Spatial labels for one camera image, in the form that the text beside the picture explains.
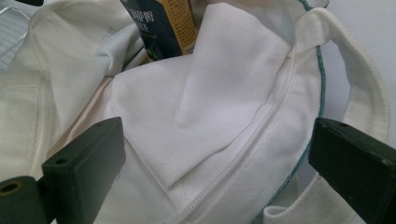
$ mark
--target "bag strap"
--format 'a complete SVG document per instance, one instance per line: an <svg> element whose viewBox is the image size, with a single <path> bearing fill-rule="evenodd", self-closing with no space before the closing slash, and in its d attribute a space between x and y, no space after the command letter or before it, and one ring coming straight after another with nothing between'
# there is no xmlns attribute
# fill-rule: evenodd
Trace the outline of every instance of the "bag strap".
<svg viewBox="0 0 396 224"><path fill-rule="evenodd" d="M375 64L358 46L349 31L324 8L307 12L296 24L296 38L303 41L297 52L332 40L346 64L350 83L349 102L343 122L372 137L386 141L389 131L389 98ZM319 174L290 206L264 208L265 224L351 223L354 211Z"/></svg>

